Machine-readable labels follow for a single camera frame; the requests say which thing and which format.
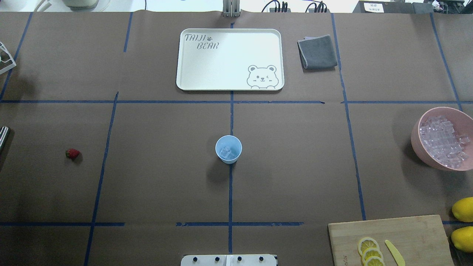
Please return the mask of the black box white label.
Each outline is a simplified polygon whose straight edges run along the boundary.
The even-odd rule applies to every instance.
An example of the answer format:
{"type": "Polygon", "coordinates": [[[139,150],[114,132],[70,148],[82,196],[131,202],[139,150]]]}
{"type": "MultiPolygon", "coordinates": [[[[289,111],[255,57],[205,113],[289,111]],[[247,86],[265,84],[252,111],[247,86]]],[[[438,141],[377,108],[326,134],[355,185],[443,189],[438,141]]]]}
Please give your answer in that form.
{"type": "Polygon", "coordinates": [[[434,7],[429,3],[374,0],[360,0],[353,9],[353,13],[428,14],[433,12],[434,7]]]}

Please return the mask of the yellow plastic knife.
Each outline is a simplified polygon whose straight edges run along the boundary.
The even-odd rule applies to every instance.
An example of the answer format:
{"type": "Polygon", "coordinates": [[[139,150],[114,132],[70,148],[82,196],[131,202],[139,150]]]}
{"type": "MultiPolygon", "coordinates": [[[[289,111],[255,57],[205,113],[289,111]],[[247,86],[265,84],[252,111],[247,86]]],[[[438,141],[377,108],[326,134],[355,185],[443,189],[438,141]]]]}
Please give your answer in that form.
{"type": "Polygon", "coordinates": [[[388,250],[390,251],[392,257],[394,258],[396,264],[398,266],[405,266],[406,262],[400,253],[400,251],[395,247],[394,244],[392,244],[391,241],[385,240],[385,245],[387,246],[388,250]]]}

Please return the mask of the pile of ice cubes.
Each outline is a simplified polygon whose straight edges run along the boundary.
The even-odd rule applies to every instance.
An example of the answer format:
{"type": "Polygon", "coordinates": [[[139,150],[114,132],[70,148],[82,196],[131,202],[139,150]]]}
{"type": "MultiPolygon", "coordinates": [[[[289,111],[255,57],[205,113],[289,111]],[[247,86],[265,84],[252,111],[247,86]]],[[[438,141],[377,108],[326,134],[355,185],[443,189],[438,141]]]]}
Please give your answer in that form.
{"type": "Polygon", "coordinates": [[[460,134],[445,116],[430,116],[419,124],[419,137],[427,153],[445,167],[459,169],[470,158],[466,148],[472,139],[460,134]]]}

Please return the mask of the aluminium frame post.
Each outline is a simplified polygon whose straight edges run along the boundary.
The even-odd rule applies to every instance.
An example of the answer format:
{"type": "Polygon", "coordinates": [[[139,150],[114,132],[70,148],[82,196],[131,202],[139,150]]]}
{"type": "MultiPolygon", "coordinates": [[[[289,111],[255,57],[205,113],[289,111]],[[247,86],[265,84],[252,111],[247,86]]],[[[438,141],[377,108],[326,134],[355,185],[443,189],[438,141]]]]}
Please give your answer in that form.
{"type": "Polygon", "coordinates": [[[222,1],[222,16],[223,17],[240,17],[241,7],[240,0],[223,0],[222,1]]]}

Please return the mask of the white cup rack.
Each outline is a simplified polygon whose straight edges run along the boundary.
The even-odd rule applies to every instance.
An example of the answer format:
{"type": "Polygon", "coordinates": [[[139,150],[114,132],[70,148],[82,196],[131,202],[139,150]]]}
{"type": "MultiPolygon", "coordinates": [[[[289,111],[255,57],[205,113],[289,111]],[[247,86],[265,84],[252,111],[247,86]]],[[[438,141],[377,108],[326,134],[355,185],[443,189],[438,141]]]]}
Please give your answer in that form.
{"type": "Polygon", "coordinates": [[[7,47],[5,47],[2,42],[0,42],[0,74],[5,74],[16,66],[17,64],[13,56],[7,47]]]}

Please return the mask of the lemon slice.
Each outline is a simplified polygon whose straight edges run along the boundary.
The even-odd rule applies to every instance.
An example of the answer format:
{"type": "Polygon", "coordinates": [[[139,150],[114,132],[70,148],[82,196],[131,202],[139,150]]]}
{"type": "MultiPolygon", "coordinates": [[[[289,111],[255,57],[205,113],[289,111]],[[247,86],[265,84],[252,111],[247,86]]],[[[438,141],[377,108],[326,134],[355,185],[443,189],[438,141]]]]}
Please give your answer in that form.
{"type": "Polygon", "coordinates": [[[379,256],[384,260],[383,253],[378,249],[367,249],[361,257],[361,261],[364,264],[366,258],[370,256],[379,256]]]}
{"type": "Polygon", "coordinates": [[[379,256],[370,256],[365,259],[364,266],[385,266],[385,262],[379,256]]]}
{"type": "Polygon", "coordinates": [[[364,254],[367,249],[380,249],[378,242],[371,237],[363,237],[357,244],[358,253],[360,256],[364,254]]]}

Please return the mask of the grey folded cloth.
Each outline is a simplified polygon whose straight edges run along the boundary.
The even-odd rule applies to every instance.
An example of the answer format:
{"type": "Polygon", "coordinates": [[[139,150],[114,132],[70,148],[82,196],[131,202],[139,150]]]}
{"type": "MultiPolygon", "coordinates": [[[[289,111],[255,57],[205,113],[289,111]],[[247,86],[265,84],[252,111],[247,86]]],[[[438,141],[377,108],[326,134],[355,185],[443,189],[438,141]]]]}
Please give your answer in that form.
{"type": "Polygon", "coordinates": [[[304,37],[304,39],[297,41],[297,45],[304,69],[331,69],[338,65],[330,35],[304,37]]]}

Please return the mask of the pink bowl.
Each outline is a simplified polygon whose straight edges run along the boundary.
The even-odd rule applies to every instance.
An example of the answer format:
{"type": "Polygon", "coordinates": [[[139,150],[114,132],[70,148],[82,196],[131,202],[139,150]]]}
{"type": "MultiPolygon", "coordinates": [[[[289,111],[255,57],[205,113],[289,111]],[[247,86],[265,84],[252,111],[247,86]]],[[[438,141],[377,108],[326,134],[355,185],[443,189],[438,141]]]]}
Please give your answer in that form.
{"type": "Polygon", "coordinates": [[[421,124],[426,123],[431,117],[444,116],[447,120],[453,123],[453,129],[460,135],[467,135],[472,140],[472,117],[468,116],[463,111],[459,111],[450,107],[435,107],[425,112],[414,125],[411,135],[412,148],[415,154],[427,165],[432,168],[443,171],[469,171],[472,170],[472,142],[466,143],[464,149],[468,158],[460,164],[459,168],[453,168],[441,164],[435,160],[435,156],[429,154],[428,146],[421,140],[421,124]]]}

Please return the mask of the red strawberry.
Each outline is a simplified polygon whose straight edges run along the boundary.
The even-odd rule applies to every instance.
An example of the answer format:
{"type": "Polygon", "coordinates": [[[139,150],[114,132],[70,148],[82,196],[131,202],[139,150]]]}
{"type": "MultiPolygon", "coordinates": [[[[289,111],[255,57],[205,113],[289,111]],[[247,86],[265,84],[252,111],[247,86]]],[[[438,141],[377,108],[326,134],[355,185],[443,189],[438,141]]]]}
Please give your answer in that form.
{"type": "Polygon", "coordinates": [[[80,154],[81,154],[81,152],[79,150],[76,150],[76,149],[73,149],[73,148],[67,149],[65,151],[66,158],[68,158],[70,160],[77,159],[80,154]]]}

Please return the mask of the cream bear serving tray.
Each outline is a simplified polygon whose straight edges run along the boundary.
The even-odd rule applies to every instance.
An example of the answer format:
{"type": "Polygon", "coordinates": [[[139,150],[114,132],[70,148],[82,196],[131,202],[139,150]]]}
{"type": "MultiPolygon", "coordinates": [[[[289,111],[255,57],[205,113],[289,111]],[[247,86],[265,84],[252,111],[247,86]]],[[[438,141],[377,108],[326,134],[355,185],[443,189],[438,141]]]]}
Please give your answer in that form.
{"type": "Polygon", "coordinates": [[[279,91],[282,36],[275,29],[188,28],[180,34],[176,86],[183,91],[279,91]]]}

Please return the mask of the light blue plastic cup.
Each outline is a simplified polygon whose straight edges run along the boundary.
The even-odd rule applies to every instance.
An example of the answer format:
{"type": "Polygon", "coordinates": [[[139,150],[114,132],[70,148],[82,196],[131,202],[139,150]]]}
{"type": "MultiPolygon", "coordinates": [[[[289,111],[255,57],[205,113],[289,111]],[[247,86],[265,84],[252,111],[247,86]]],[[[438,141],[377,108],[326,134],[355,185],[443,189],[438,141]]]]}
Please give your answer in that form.
{"type": "Polygon", "coordinates": [[[218,156],[218,158],[222,162],[224,162],[226,164],[235,163],[238,160],[238,158],[240,157],[240,155],[242,153],[242,150],[243,150],[243,146],[242,146],[241,141],[233,135],[222,136],[221,138],[218,139],[218,141],[216,142],[216,145],[215,145],[216,155],[218,156]],[[234,160],[227,161],[227,160],[223,160],[219,157],[218,152],[225,146],[231,147],[233,150],[236,151],[237,157],[234,160]]]}

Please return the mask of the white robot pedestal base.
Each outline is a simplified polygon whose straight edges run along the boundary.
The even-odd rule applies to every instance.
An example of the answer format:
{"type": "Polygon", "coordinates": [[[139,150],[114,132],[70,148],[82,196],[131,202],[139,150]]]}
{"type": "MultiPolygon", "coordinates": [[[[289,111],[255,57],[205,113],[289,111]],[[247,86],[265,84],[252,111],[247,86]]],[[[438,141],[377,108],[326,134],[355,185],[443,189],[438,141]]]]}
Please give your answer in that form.
{"type": "Polygon", "coordinates": [[[272,254],[216,254],[185,255],[181,266],[277,266],[278,259],[272,254]]]}

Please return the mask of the bamboo cutting board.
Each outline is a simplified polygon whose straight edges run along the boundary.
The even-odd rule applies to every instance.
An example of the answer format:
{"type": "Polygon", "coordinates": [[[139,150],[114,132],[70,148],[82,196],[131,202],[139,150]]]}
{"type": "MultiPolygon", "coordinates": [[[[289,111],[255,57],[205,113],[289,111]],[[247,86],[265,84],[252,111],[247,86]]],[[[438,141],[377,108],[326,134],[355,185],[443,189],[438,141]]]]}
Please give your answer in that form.
{"type": "Polygon", "coordinates": [[[439,215],[424,215],[328,224],[333,261],[336,266],[361,266],[358,242],[364,237],[380,245],[387,266],[395,266],[385,245],[389,240],[408,266],[452,266],[448,238],[439,215]]]}

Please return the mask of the whole yellow lemon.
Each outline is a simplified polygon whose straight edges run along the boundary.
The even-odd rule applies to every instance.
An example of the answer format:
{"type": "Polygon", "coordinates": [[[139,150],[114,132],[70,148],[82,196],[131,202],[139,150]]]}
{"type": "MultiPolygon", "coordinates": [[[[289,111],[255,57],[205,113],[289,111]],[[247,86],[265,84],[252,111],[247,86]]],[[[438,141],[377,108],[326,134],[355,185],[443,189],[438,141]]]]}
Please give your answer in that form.
{"type": "Polygon", "coordinates": [[[453,204],[451,211],[460,222],[473,222],[473,197],[458,200],[453,204]]]}
{"type": "Polygon", "coordinates": [[[450,238],[456,249],[466,253],[473,252],[473,226],[454,230],[450,238]]]}

